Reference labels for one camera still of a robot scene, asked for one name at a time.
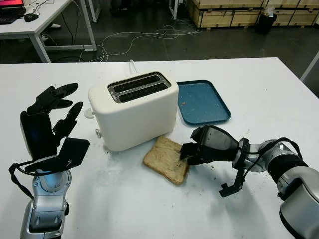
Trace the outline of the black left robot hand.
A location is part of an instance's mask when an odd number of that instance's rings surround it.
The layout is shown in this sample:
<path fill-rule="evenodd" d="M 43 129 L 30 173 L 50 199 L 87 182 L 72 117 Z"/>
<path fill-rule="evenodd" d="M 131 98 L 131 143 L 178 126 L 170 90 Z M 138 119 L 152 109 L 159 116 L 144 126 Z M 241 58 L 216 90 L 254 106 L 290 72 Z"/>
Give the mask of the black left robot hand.
<path fill-rule="evenodd" d="M 69 136 L 77 117 L 82 110 L 83 102 L 73 104 L 65 97 L 78 89 L 77 83 L 59 88 L 48 87 L 36 97 L 35 103 L 20 114 L 20 126 L 27 150 L 33 161 L 57 154 L 57 147 L 63 138 Z M 49 113 L 55 109 L 70 107 L 66 118 L 60 119 L 52 126 Z"/>

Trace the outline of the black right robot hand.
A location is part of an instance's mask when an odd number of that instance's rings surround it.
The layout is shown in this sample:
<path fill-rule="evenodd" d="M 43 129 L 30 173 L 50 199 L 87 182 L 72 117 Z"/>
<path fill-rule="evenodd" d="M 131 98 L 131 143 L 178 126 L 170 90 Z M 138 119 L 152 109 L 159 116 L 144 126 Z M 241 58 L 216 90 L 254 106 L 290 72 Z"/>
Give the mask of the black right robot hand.
<path fill-rule="evenodd" d="M 186 160 L 188 165 L 233 161 L 238 152 L 239 142 L 214 125 L 198 127 L 190 138 L 194 142 L 183 144 L 180 150 L 180 159 Z"/>

